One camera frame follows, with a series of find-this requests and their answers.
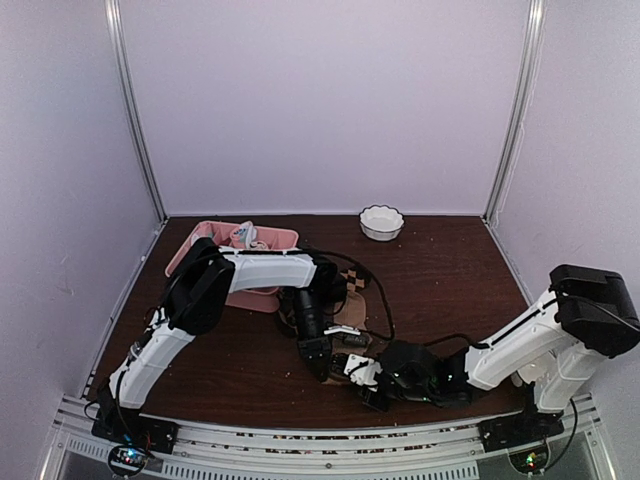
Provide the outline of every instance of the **lavender wall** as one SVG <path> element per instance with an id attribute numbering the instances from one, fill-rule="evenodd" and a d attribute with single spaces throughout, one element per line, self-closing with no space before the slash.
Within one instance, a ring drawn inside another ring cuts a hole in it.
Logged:
<path id="1" fill-rule="evenodd" d="M 498 234 L 534 296 L 560 263 L 620 271 L 640 310 L 640 3 L 551 2 Z M 638 478 L 640 348 L 590 386 L 621 479 Z"/>
<path id="2" fill-rule="evenodd" d="M 104 2 L 0 0 L 0 477 L 33 478 L 155 219 Z"/>
<path id="3" fill-rule="evenodd" d="M 479 214 L 527 0 L 124 0 L 171 214 Z"/>

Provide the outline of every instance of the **white plastic object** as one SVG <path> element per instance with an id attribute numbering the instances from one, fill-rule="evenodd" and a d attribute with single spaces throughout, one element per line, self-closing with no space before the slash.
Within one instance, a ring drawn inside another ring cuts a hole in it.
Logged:
<path id="1" fill-rule="evenodd" d="M 362 233 L 372 240 L 388 242 L 400 235 L 404 217 L 395 208 L 373 205 L 360 213 Z"/>
<path id="2" fill-rule="evenodd" d="M 142 349 L 138 358 L 127 367 L 127 360 L 111 374 L 109 388 L 113 398 L 119 394 L 120 406 L 124 408 L 142 408 L 151 387 L 156 383 L 174 357 L 189 345 L 195 337 L 179 328 L 169 329 L 163 323 L 153 332 L 153 337 Z M 122 372 L 120 391 L 116 392 L 118 378 Z"/>
<path id="3" fill-rule="evenodd" d="M 378 382 L 374 380 L 374 377 L 380 372 L 382 372 L 382 365 L 373 358 L 351 354 L 347 359 L 343 373 L 349 377 L 352 383 L 361 387 L 365 386 L 376 392 L 378 391 Z"/>
<path id="4" fill-rule="evenodd" d="M 309 255 L 241 255 L 231 247 L 220 247 L 220 251 L 236 253 L 224 256 L 235 264 L 229 293 L 249 288 L 303 288 L 309 286 L 316 273 Z"/>

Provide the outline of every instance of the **wooden surface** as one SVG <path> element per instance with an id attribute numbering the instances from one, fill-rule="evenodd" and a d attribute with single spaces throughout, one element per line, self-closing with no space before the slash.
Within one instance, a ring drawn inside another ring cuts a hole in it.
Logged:
<path id="1" fill-rule="evenodd" d="M 148 259 L 100 362 L 94 385 L 120 365 L 157 304 L 164 268 L 204 218 L 173 218 Z M 237 221 L 244 219 L 224 218 Z M 391 243 L 367 239 L 354 216 L 253 217 L 254 224 L 290 228 L 300 245 L 359 259 L 380 278 L 393 309 L 397 338 L 427 342 L 454 332 L 481 340 L 513 319 L 525 302 L 478 218 L 408 217 Z M 375 287 L 363 292 L 369 328 L 385 331 Z M 442 345 L 438 354 L 463 345 Z M 159 379 L 146 413 L 228 425 L 348 428 L 408 425 L 496 414 L 519 408 L 521 395 L 504 382 L 465 409 L 395 402 L 386 413 L 364 407 L 349 386 L 319 384 L 271 315 L 227 308 L 214 331 L 195 339 Z"/>

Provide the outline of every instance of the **pink container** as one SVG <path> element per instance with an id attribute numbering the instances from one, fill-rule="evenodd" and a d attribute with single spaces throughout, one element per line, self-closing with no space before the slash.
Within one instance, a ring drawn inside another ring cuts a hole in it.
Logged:
<path id="1" fill-rule="evenodd" d="M 213 239 L 213 243 L 218 246 L 230 246 L 231 234 L 240 225 L 226 222 L 200 222 L 189 234 L 178 252 L 167 265 L 164 273 L 171 276 L 180 261 L 187 254 L 196 240 L 202 237 Z M 256 240 L 267 244 L 270 250 L 286 250 L 294 248 L 298 244 L 298 232 L 294 230 L 283 230 L 281 228 L 258 227 Z M 280 301 L 276 294 L 278 288 L 257 288 L 255 290 L 243 290 L 235 292 L 227 297 L 226 305 L 231 307 L 245 308 L 256 312 L 273 313 L 280 307 Z"/>

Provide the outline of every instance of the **small white bowl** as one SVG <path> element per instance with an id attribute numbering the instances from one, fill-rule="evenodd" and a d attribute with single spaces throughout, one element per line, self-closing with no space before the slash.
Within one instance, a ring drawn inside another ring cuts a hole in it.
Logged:
<path id="1" fill-rule="evenodd" d="M 402 214 L 395 208 L 373 205 L 360 213 L 360 228 L 371 240 L 389 242 L 400 235 L 404 226 Z"/>

